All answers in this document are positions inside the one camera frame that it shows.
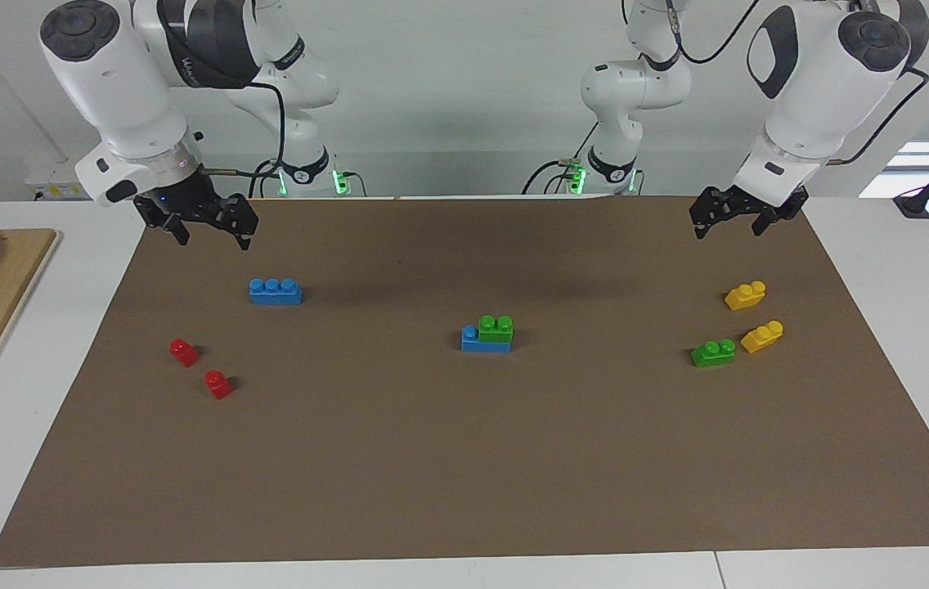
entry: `wall socket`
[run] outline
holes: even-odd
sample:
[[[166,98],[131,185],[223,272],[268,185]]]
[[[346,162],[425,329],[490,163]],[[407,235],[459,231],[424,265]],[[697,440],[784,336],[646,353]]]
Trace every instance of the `wall socket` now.
[[[75,175],[75,164],[53,164],[38,168],[25,178],[32,200],[90,200]]]

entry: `white table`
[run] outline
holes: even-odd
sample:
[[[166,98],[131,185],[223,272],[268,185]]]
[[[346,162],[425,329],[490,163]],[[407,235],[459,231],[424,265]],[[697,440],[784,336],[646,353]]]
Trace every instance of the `white table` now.
[[[806,211],[929,425],[929,223],[890,201],[813,199]],[[0,532],[141,235],[132,206],[90,202],[0,204],[0,228],[12,227],[62,237],[0,357]],[[83,586],[923,589],[929,548],[0,570],[0,587]]]

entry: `green lego block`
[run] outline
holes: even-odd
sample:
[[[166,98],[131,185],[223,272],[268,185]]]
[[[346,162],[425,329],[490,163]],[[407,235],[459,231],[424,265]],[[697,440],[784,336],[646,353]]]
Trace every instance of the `green lego block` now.
[[[512,317],[482,316],[479,320],[479,340],[488,344],[510,344],[514,328]]]
[[[693,358],[693,365],[697,368],[708,368],[709,366],[722,366],[734,361],[737,355],[737,344],[732,339],[723,339],[718,344],[708,342],[694,350],[690,357]]]

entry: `lego block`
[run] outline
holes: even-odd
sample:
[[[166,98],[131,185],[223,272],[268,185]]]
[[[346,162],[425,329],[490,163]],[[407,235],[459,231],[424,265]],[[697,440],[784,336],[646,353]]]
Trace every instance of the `lego block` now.
[[[726,305],[731,312],[755,307],[766,298],[766,285],[758,280],[751,284],[741,284],[726,295]]]
[[[484,354],[507,354],[512,351],[510,342],[480,342],[475,325],[461,329],[461,351]]]
[[[236,390],[232,388],[232,383],[229,383],[228,378],[225,378],[219,370],[211,370],[206,373],[204,377],[206,379],[206,388],[210,389],[210,393],[217,400],[226,398],[232,391]]]
[[[708,366],[722,366],[734,361],[737,355],[737,344],[732,339],[723,339],[722,342],[708,342],[703,346],[695,349],[690,357],[693,358],[693,365],[698,368],[707,368]]]
[[[482,316],[479,320],[479,340],[488,344],[510,344],[514,335],[512,317]]]
[[[195,364],[195,361],[200,358],[199,350],[196,350],[191,344],[180,338],[170,342],[170,354],[185,368]]]
[[[282,281],[255,278],[250,281],[250,302],[255,305],[300,305],[303,297],[301,287],[289,278]]]
[[[741,339],[741,345],[748,350],[749,354],[754,354],[781,339],[783,333],[785,333],[785,326],[780,321],[771,321],[762,327],[749,331],[748,335]]]

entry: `robotic arm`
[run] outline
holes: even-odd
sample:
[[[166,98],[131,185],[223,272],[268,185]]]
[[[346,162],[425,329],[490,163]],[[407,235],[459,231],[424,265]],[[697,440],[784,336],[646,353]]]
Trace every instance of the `robotic arm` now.
[[[101,134],[76,165],[102,205],[127,198],[148,227],[184,245],[185,221],[250,245],[258,217],[243,195],[219,197],[170,86],[219,88],[280,138],[276,169],[299,196],[340,194],[334,161],[304,109],[333,103],[337,83],[305,50],[281,0],[73,0],[41,27],[62,88]]]
[[[689,3],[676,0],[678,18],[670,20],[663,0],[635,0],[628,38],[640,57],[598,65],[581,80],[581,99],[598,120],[583,163],[585,191],[624,193],[643,141],[634,113],[673,107],[689,96],[689,64],[679,59],[673,36]]]
[[[643,139],[633,116],[689,95],[680,34],[689,4],[635,0],[628,37],[643,55],[596,66],[581,82],[581,98],[598,119],[581,164],[585,191],[625,191]],[[789,0],[767,16],[748,49],[748,71],[774,108],[734,185],[710,187],[690,209],[697,236],[738,215],[759,215],[757,235],[797,215],[807,198],[802,184],[879,106],[928,41],[920,0]]]
[[[748,49],[748,71],[774,108],[734,185],[708,187],[690,208],[697,238],[739,215],[759,215],[756,235],[794,218],[808,198],[804,184],[928,42],[920,0],[793,0],[767,16]]]

